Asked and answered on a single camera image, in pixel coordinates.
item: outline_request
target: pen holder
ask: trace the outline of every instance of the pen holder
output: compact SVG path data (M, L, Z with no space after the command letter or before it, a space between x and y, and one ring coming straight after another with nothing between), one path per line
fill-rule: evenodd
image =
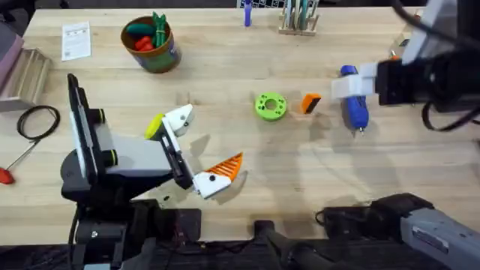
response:
M182 54L175 45L173 33L168 22L165 23L165 35L168 37L166 42L158 48L146 52L135 50L136 40L127 33L127 27L133 23L154 25L154 21L151 16L143 16L129 22L121 31L121 42L142 68L151 73L164 73L172 70L179 64Z

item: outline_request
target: green spool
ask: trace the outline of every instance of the green spool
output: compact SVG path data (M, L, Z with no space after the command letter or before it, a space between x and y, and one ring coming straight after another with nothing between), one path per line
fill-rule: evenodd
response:
M263 93L255 100L255 111L266 121L277 121L287 111L287 100L275 92Z

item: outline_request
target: wooden tray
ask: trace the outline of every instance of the wooden tray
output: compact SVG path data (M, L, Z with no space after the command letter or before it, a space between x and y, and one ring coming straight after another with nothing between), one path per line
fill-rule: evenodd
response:
M39 49L22 49L0 89L0 113L35 106L44 90L50 65L51 61Z

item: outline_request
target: orange triangle piece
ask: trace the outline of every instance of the orange triangle piece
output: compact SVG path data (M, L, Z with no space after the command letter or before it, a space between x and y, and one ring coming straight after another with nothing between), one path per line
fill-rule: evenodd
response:
M239 173L240 167L242 166L243 153L237 154L234 157L231 157L224 162L221 162L210 169L207 169L207 173L214 173L219 176L226 176L230 178L233 182L237 174Z

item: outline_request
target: wooden stand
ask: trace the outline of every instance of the wooden stand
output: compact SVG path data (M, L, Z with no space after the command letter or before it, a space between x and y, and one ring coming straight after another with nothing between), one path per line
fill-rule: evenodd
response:
M309 8L308 4L306 7L300 7L300 1L296 0L295 7L288 7L287 2L283 6L282 13L280 15L281 25L278 28L278 33L283 35L304 35L304 36L314 36L317 33L317 23L320 15L317 14L317 7L319 1L313 1L312 7ZM307 14L305 18L304 25L302 25L302 9L306 8L305 13Z
M50 63L39 49L22 49L0 88L0 113L35 106L44 90Z

